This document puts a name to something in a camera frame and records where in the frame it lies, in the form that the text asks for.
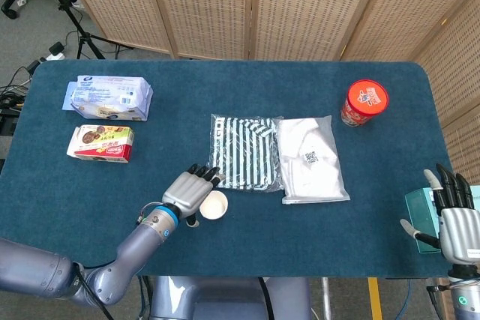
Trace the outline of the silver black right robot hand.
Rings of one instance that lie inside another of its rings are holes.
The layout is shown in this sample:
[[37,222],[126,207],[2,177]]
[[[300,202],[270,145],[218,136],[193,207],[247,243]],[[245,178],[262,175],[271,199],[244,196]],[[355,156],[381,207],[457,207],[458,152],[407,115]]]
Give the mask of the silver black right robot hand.
[[440,250],[453,265],[475,265],[480,262],[480,211],[475,209],[470,184],[440,163],[436,170],[437,175],[426,169],[424,176],[433,195],[438,235],[421,232],[406,219],[400,225],[410,237]]

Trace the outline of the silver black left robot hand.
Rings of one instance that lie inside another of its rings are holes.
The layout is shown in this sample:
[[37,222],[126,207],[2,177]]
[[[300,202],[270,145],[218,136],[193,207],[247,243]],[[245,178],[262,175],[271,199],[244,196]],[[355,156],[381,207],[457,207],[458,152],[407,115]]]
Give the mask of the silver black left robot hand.
[[193,164],[180,174],[162,196],[162,206],[168,208],[180,222],[185,220],[190,227],[196,227],[196,213],[206,197],[225,179],[219,167],[209,168]]

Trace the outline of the small white paper cup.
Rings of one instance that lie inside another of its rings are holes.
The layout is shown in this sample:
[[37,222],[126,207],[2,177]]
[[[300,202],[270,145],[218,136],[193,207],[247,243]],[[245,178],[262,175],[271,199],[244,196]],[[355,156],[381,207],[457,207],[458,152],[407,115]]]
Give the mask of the small white paper cup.
[[219,220],[228,209],[228,198],[224,193],[213,190],[199,207],[201,215],[207,220]]

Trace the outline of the striped packaged shirt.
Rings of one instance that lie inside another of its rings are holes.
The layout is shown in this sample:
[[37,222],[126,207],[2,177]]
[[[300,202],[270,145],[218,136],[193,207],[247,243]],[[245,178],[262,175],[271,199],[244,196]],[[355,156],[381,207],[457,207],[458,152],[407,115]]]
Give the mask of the striped packaged shirt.
[[277,141],[279,120],[211,115],[209,166],[218,168],[219,188],[258,192],[284,188]]

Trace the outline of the white packaged shirt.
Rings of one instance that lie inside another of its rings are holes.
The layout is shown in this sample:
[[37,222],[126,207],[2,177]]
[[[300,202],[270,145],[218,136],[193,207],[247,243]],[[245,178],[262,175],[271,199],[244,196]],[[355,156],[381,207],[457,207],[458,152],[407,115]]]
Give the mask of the white packaged shirt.
[[277,119],[276,139],[284,205],[349,201],[332,117]]

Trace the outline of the teal speaker product box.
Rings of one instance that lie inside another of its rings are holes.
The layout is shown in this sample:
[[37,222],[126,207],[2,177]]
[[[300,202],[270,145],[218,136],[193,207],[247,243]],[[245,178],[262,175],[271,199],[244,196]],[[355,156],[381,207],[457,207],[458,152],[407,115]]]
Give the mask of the teal speaker product box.
[[[471,186],[475,209],[480,211],[480,185]],[[439,222],[431,188],[421,188],[405,195],[405,202],[412,226],[430,236],[438,237]],[[416,240],[418,252],[440,253],[440,249]]]

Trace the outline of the red green cookie box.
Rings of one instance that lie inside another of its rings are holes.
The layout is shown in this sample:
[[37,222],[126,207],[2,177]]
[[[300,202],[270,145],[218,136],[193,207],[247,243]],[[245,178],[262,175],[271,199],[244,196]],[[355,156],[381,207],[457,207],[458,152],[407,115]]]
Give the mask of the red green cookie box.
[[133,143],[130,127],[85,124],[75,128],[67,155],[80,160],[128,163]]

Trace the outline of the blue felt table mat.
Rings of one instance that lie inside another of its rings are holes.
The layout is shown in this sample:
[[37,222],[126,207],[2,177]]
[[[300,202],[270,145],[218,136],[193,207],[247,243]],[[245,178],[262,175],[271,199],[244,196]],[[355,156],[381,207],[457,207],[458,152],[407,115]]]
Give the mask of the blue felt table mat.
[[[79,75],[141,76],[154,94],[134,121],[129,163],[67,155],[84,123],[62,109]],[[372,79],[389,95],[366,124],[346,125],[349,87]],[[425,169],[449,165],[428,75],[413,62],[63,60],[41,64],[0,173],[0,237],[87,266],[114,259],[144,204],[209,160],[210,117],[331,116],[349,201],[284,205],[282,195],[229,191],[227,213],[181,224],[144,267],[150,275],[443,277],[400,225]]]

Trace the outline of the grey robot torso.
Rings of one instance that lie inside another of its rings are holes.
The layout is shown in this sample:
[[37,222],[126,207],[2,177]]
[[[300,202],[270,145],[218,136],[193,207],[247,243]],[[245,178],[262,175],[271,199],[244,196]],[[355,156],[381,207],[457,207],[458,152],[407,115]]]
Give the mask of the grey robot torso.
[[149,320],[311,320],[304,277],[155,278]]

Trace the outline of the white blue tissue pack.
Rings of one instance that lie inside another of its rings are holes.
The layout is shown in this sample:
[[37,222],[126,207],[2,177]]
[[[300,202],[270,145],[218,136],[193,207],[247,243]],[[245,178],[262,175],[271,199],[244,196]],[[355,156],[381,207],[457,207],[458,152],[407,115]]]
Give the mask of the white blue tissue pack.
[[62,109],[86,119],[147,121],[153,94],[142,77],[80,75],[68,83]]

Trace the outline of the metal table leg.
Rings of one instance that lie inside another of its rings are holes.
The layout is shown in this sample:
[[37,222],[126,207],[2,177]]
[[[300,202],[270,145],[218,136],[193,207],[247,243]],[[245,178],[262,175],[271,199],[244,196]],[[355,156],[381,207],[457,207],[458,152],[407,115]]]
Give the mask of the metal table leg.
[[332,320],[332,309],[329,292],[329,279],[327,277],[321,278],[322,283],[322,308],[324,320]]

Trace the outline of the red instant noodle cup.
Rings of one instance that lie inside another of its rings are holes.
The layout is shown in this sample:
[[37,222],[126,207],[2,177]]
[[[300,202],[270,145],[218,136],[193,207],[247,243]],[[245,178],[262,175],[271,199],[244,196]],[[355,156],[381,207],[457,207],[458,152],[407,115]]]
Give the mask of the red instant noodle cup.
[[366,124],[382,114],[389,105],[386,89],[372,79],[360,79],[348,89],[340,116],[351,127]]

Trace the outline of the black tripod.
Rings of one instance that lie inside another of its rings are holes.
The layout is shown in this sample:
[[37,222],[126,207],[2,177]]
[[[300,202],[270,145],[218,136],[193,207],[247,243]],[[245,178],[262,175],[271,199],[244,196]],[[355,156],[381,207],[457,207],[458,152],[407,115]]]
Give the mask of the black tripod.
[[76,59],[79,60],[81,55],[83,54],[83,46],[87,45],[90,50],[93,52],[95,57],[97,59],[105,59],[104,53],[94,44],[94,40],[99,40],[104,43],[108,43],[111,45],[114,45],[115,51],[114,53],[114,59],[117,59],[119,56],[119,53],[121,52],[121,48],[125,49],[133,49],[132,46],[127,46],[125,44],[113,41],[113,40],[108,40],[103,37],[99,37],[97,35],[91,34],[83,29],[83,27],[80,24],[80,21],[74,16],[74,14],[71,11],[72,5],[69,0],[58,0],[59,2],[59,10],[63,10],[68,17],[70,18],[71,22],[74,24],[76,28],[76,32],[78,33],[78,48],[77,48],[77,54],[76,54]]

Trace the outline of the wicker folding screen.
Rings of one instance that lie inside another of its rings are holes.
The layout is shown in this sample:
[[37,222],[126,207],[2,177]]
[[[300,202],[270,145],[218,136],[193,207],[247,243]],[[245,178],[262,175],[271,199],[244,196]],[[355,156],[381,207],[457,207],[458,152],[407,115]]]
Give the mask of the wicker folding screen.
[[415,61],[454,169],[480,184],[480,0],[80,0],[110,40],[173,58]]

